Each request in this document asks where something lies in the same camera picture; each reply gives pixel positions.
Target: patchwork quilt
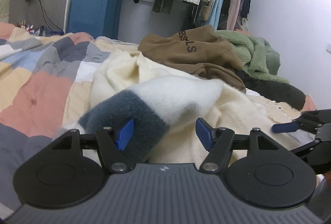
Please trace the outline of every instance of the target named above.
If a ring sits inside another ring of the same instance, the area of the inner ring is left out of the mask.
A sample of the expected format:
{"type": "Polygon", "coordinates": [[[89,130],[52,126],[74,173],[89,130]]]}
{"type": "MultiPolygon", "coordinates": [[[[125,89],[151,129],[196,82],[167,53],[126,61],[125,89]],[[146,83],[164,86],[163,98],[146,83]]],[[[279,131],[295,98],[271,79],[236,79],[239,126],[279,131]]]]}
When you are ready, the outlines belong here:
{"type": "Polygon", "coordinates": [[[89,109],[93,74],[109,55],[87,33],[33,37],[0,23],[0,204],[19,207],[15,170],[89,109]]]}

